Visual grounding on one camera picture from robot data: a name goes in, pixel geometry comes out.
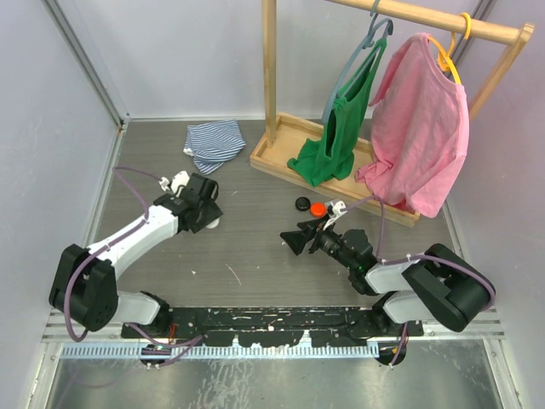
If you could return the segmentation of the white earbud case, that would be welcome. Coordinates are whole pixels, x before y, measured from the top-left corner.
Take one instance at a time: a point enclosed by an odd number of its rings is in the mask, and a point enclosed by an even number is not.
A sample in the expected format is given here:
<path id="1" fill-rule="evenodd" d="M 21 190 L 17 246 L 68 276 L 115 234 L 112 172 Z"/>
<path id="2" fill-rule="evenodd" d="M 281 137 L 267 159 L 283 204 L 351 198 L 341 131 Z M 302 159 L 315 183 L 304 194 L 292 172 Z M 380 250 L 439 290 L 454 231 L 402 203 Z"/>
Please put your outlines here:
<path id="1" fill-rule="evenodd" d="M 220 220 L 221 220 L 220 218 L 215 219 L 214 221 L 210 222 L 210 223 L 206 226 L 206 228 L 208 228 L 208 229 L 217 228 L 217 227 L 219 226 L 219 224 L 220 224 Z"/>

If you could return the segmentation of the orange earbud case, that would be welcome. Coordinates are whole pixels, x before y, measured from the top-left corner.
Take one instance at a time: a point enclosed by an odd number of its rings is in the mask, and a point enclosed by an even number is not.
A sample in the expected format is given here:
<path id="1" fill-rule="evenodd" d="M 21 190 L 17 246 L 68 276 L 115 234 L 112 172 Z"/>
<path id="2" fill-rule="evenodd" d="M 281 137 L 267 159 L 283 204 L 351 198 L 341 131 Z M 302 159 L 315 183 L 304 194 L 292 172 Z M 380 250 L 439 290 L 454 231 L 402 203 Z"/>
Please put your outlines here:
<path id="1" fill-rule="evenodd" d="M 311 204 L 309 211 L 313 217 L 317 218 L 323 217 L 327 214 L 326 206 L 319 202 Z"/>

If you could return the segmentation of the black earbud charging case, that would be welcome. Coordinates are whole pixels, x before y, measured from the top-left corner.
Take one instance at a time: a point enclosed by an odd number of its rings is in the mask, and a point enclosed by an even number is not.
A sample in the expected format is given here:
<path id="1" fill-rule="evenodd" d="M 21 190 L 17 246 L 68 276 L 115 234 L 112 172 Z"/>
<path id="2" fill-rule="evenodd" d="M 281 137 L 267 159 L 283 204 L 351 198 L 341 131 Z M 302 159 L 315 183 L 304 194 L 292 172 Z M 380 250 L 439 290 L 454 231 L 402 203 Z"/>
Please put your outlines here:
<path id="1" fill-rule="evenodd" d="M 295 200 L 295 208 L 298 211 L 308 211 L 311 208 L 311 201 L 309 198 L 301 196 Z"/>

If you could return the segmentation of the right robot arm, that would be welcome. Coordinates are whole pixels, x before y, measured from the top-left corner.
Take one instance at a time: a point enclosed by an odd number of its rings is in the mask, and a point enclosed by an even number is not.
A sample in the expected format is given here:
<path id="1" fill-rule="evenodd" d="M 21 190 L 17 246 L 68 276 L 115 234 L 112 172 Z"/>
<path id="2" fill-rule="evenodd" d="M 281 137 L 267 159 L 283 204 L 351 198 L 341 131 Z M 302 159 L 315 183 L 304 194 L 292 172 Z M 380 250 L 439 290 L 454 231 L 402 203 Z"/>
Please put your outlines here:
<path id="1" fill-rule="evenodd" d="M 338 234 L 324 221 L 314 220 L 300 222 L 295 231 L 280 237 L 297 256 L 304 250 L 322 251 L 339 262 L 357 293 L 381 296 L 373 323 L 385 336 L 410 321 L 431 319 L 461 332 L 495 302 L 494 285 L 442 244 L 388 262 L 374 254 L 363 229 Z"/>

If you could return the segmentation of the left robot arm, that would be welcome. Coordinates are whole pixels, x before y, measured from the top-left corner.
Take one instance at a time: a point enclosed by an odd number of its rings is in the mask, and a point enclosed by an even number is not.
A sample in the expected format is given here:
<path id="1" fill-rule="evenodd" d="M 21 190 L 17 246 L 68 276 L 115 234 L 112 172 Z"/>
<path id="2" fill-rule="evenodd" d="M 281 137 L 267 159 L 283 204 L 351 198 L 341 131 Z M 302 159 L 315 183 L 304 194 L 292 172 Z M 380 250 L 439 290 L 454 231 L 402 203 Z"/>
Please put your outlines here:
<path id="1" fill-rule="evenodd" d="M 163 194 L 146 204 L 141 216 L 88 247 L 66 247 L 49 293 L 49 304 L 62 312 L 72 340 L 79 324 L 84 333 L 109 323 L 135 325 L 150 337 L 162 337 L 172 326 L 170 305 L 148 291 L 118 289 L 122 274 L 149 250 L 182 232 L 216 228 L 223 215 L 216 203 L 219 185 L 198 173 L 179 172 L 161 178 Z"/>

